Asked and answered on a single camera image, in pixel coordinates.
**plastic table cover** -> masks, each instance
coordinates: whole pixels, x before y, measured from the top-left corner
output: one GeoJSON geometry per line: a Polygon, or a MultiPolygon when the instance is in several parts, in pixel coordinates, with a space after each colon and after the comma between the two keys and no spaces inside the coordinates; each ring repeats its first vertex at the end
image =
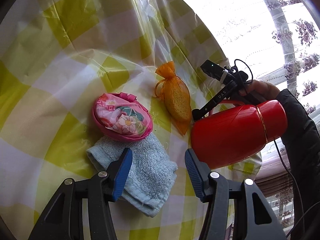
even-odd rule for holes
{"type": "MultiPolygon", "coordinates": [[[[220,89],[200,65],[228,59],[183,0],[17,0],[0,25],[0,43],[0,214],[18,240],[28,239],[65,178],[97,172],[86,156],[102,136],[90,109],[102,93],[121,91],[149,109],[153,132],[179,169],[156,217],[126,201],[110,205],[118,239],[198,239],[207,206],[184,164],[190,132],[181,136],[154,97],[155,69],[173,60],[199,108],[220,89]]],[[[243,180],[260,165],[258,154],[218,171],[243,180]]],[[[86,210],[84,203],[89,239],[86,210]]],[[[232,219],[230,203],[228,225],[232,219]]]]}

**hand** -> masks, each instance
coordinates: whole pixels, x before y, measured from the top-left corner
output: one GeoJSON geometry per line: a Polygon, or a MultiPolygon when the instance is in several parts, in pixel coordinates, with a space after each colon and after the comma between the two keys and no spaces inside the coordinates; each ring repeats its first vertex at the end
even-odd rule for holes
{"type": "MultiPolygon", "coordinates": [[[[266,100],[276,99],[277,95],[280,93],[280,90],[271,83],[262,81],[262,80],[253,80],[250,85],[246,86],[248,93],[255,90],[257,93],[262,95],[266,100]]],[[[246,92],[244,89],[239,90],[239,95],[245,96],[246,92]]]]}

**floral pouch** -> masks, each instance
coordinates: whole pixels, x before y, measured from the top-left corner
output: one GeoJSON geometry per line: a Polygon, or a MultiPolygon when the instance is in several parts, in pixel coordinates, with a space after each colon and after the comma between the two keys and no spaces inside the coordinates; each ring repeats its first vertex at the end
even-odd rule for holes
{"type": "Polygon", "coordinates": [[[148,110],[132,94],[103,94],[94,104],[92,114],[100,130],[118,141],[142,140],[153,127],[148,110]]]}

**red thermos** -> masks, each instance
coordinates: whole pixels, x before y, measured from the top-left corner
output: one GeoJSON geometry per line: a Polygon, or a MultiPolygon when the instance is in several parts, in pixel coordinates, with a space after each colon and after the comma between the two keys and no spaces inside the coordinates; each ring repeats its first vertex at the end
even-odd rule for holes
{"type": "Polygon", "coordinates": [[[287,129],[287,117],[277,100],[237,106],[196,121],[191,146],[210,169],[256,154],[287,129]]]}

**metal screw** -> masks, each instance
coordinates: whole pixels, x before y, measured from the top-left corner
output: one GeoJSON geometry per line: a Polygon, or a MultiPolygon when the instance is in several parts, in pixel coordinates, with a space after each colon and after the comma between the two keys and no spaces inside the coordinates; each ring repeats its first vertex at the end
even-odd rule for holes
{"type": "Polygon", "coordinates": [[[220,174],[214,171],[214,172],[211,172],[211,173],[210,173],[210,176],[211,176],[212,178],[214,178],[214,179],[217,179],[217,178],[220,177],[220,174]]]}
{"type": "Polygon", "coordinates": [[[64,184],[66,184],[66,185],[72,184],[72,179],[66,179],[66,180],[64,181],[64,184]]]}
{"type": "Polygon", "coordinates": [[[245,179],[244,183],[247,185],[253,185],[253,180],[252,179],[245,179]]]}
{"type": "Polygon", "coordinates": [[[106,171],[100,171],[100,172],[98,173],[98,176],[99,176],[100,178],[106,177],[107,175],[108,175],[108,173],[107,173],[106,171]]]}

